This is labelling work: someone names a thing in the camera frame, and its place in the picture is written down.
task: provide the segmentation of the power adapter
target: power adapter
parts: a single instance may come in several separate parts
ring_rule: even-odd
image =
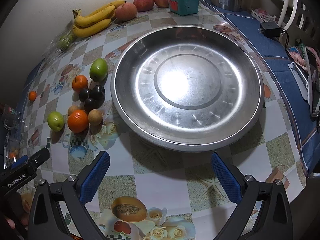
[[[282,29],[275,22],[260,23],[260,32],[267,38],[280,37]]]

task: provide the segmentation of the smartphone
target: smartphone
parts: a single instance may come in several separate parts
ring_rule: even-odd
[[[320,81],[319,70],[317,68],[316,57],[313,53],[304,48],[305,61],[308,68],[308,99],[310,104],[311,116],[318,117],[320,115]]]

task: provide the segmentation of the blue gripper pad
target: blue gripper pad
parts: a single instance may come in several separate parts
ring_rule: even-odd
[[[98,190],[100,183],[106,174],[110,166],[110,156],[107,152],[104,152],[100,160],[93,167],[88,177],[84,180],[81,185],[81,194],[79,197],[82,205],[92,201],[94,194]]]
[[[217,153],[211,155],[211,167],[229,200],[239,204],[242,200],[240,185]]]
[[[29,157],[27,155],[21,156],[20,159],[18,159],[15,163],[11,165],[11,168],[14,169],[15,167],[18,167],[20,164],[23,164],[26,160],[28,160],[28,158]]]

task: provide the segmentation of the checkered tablecloth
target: checkered tablecloth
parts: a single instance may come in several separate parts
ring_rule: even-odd
[[[110,168],[94,199],[86,204],[97,223],[103,211],[110,210],[117,197],[133,196],[141,200],[147,209],[166,208],[166,220],[178,216],[193,223],[196,240],[212,240],[227,221],[235,204],[229,201],[212,172],[211,153],[173,152],[144,141],[124,124],[111,100],[111,74],[121,53],[136,38],[169,25],[196,25],[216,30],[220,30],[217,25],[223,25],[231,30],[223,34],[247,50],[257,62],[265,84],[265,107],[257,123],[242,139],[217,152],[236,165],[243,174],[251,174],[258,181],[265,181],[272,170],[278,167],[290,183],[286,192],[289,201],[292,201],[305,187],[306,178],[291,122],[277,86],[265,63],[242,36],[202,4],[194,15],[181,17],[169,9],[154,8],[139,13],[137,18],[127,23],[113,23],[106,30],[75,42],[51,64],[41,66],[30,87],[30,91],[35,90],[38,97],[32,104],[26,100],[21,131],[22,148],[24,154],[31,155],[46,147],[47,138],[51,137],[50,159],[37,170],[37,178],[31,182],[33,186],[37,185],[39,178],[53,183],[65,180],[69,174],[78,174],[100,150],[106,150],[110,154]],[[89,132],[86,155],[82,159],[74,158],[68,145],[71,131],[65,125],[62,132],[52,133],[47,116],[52,111],[58,111],[67,121],[68,108],[72,104],[80,106],[71,82],[80,73],[90,80],[90,66],[99,57],[105,58],[109,66],[104,85],[106,99],[101,107],[105,126],[101,131]],[[37,136],[30,140],[35,132]],[[246,230],[252,227],[254,221],[255,216],[252,216]],[[73,222],[69,229],[77,234]],[[141,238],[148,240],[148,235]]]

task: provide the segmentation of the table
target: table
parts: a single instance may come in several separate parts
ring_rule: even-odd
[[[182,237],[176,238],[180,240],[211,240],[235,208],[211,170],[210,152],[173,152],[148,143],[126,126],[113,106],[110,80],[121,53],[143,34],[169,25],[196,25],[219,31],[247,50],[261,71],[265,106],[259,120],[242,139],[217,152],[243,174],[251,174],[258,181],[265,181],[272,171],[277,171],[280,179],[284,175],[289,201],[306,184],[284,101],[266,65],[243,36],[201,3],[197,14],[184,17],[168,8],[154,8],[138,13],[137,18],[127,23],[113,23],[106,30],[75,42],[54,62],[41,65],[29,88],[29,91],[37,91],[38,97],[33,103],[28,102],[23,112],[23,154],[30,156],[46,147],[47,138],[51,138],[51,157],[37,170],[37,178],[29,183],[30,186],[36,187],[40,178],[49,183],[63,181],[70,174],[78,174],[100,150],[110,154],[110,168],[92,202],[86,204],[94,221],[109,237],[115,234],[113,225],[117,220],[111,206],[121,196],[138,198],[148,210],[146,220],[129,223],[132,232],[128,236],[132,240],[167,240],[173,233],[181,233]],[[71,151],[71,154],[70,141],[77,137],[67,125],[61,132],[51,132],[47,116],[58,111],[67,122],[68,108],[81,103],[71,88],[72,80],[80,73],[90,80],[91,63],[99,57],[105,58],[109,67],[104,84],[106,98],[100,108],[104,126],[97,131],[89,130],[82,138],[86,152]],[[257,203],[244,232],[252,228],[259,208]],[[67,212],[64,203],[61,209],[63,214]],[[68,226],[77,234],[73,222]]]

